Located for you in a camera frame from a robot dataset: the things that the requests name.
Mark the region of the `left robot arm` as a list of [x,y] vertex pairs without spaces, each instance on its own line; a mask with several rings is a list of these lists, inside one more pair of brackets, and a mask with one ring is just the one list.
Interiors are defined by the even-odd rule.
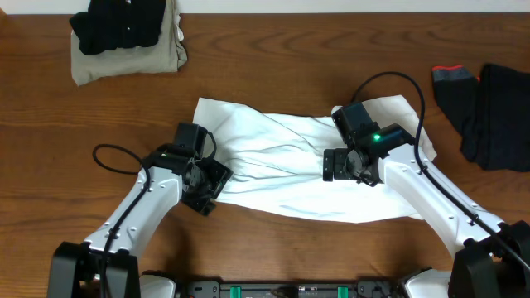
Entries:
[[139,161],[135,186],[82,243],[63,242],[51,262],[49,297],[177,297],[177,282],[141,274],[138,261],[166,214],[178,203],[207,215],[233,172],[201,148],[164,144]]

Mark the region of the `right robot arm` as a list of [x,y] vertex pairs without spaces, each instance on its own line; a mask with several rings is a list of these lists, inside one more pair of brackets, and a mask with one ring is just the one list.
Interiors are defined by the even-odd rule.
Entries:
[[401,282],[405,297],[527,297],[529,225],[505,223],[424,159],[397,124],[360,126],[345,148],[326,149],[323,179],[382,183],[400,194],[436,232],[453,257],[450,271],[432,268]]

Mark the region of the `white t-shirt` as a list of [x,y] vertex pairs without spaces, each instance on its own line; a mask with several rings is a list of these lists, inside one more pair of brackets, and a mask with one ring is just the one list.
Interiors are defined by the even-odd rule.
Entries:
[[261,113],[241,103],[199,99],[193,122],[214,135],[207,152],[233,175],[217,202],[282,216],[359,224],[417,211],[386,185],[322,178],[323,153],[342,147],[331,118]]

